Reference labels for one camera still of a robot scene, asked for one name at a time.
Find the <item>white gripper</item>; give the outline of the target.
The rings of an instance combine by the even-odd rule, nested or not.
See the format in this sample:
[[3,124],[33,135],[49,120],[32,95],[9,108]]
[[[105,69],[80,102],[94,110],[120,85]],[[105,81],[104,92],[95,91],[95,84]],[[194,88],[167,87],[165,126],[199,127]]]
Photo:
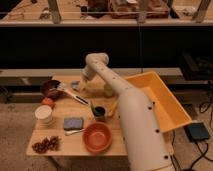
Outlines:
[[82,75],[85,80],[81,80],[79,82],[80,92],[85,91],[87,87],[87,81],[91,81],[94,78],[94,70],[91,67],[86,66],[82,71]]

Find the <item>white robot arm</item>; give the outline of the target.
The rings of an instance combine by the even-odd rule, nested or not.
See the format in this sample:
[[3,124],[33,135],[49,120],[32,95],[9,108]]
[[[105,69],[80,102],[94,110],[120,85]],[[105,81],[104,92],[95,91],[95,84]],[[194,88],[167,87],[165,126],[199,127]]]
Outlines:
[[107,67],[106,53],[90,53],[85,61],[83,79],[90,81],[98,74],[118,95],[118,114],[131,171],[175,171],[150,98]]

